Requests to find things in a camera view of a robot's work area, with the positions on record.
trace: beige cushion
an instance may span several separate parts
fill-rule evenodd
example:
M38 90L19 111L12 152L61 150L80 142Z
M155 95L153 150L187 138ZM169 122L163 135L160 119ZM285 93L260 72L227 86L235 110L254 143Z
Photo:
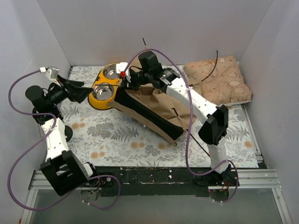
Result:
M215 59L191 62L184 66L189 85L210 102L227 106L247 103L252 92L244 83L234 56L219 58L212 75L206 78L215 66Z

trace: red clip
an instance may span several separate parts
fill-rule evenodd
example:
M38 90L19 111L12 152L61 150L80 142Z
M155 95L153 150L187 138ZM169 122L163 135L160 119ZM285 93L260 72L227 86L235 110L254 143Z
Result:
M126 73L124 72L124 71L121 71L121 73L120 73L120 77L121 78L124 78L126 76Z

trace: black wire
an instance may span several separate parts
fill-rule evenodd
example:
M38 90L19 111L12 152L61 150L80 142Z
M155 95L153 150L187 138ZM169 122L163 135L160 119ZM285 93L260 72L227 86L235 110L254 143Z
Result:
M145 40L144 40L144 38L142 38L142 40L143 40L143 43L144 43L144 45L146 46L146 43L145 43Z
M210 73L207 77L205 77L205 78L202 80L202 82L205 81L207 78L209 78L209 76L213 73L213 71L214 71L215 68L216 68L216 64L217 64L217 61L218 61L218 51L216 51L216 52L217 52L217 56L216 56L215 66L214 66L213 70L211 71L211 73Z
M139 69L139 70L142 70L142 68L139 68L139 67L137 67L137 66L133 66L133 65L131 65L129 69L131 69L132 67L133 67L133 68L137 68L137 69Z
M205 151L205 153L210 157L209 153L207 153L207 151L200 145L200 143L194 138L194 136L190 133L191 137L194 139L194 141L196 141L196 143L199 145L199 147L201 147L202 150Z

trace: cable connector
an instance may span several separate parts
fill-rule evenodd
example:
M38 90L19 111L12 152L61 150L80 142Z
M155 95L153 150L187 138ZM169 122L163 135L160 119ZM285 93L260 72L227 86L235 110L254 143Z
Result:
M190 91L191 89L193 89L193 87L189 86L188 88L186 88L186 92Z
M124 78L126 77L127 81L130 83L131 82L131 76L129 74L129 70L126 70L126 72L124 72L124 70L126 69L126 66L128 65L127 62L121 62L116 64L115 66L115 72L121 77Z
M40 73L44 73L47 71L46 67L41 67L39 68Z

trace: white cable tie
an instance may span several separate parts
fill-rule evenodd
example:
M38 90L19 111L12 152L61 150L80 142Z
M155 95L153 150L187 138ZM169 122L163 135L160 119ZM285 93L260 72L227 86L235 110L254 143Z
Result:
M44 73L47 71L47 69L45 67L41 67L41 68L39 68L39 71L40 71L40 73Z
M186 92L190 91L191 89L193 89L193 87L189 86L188 88L186 88Z

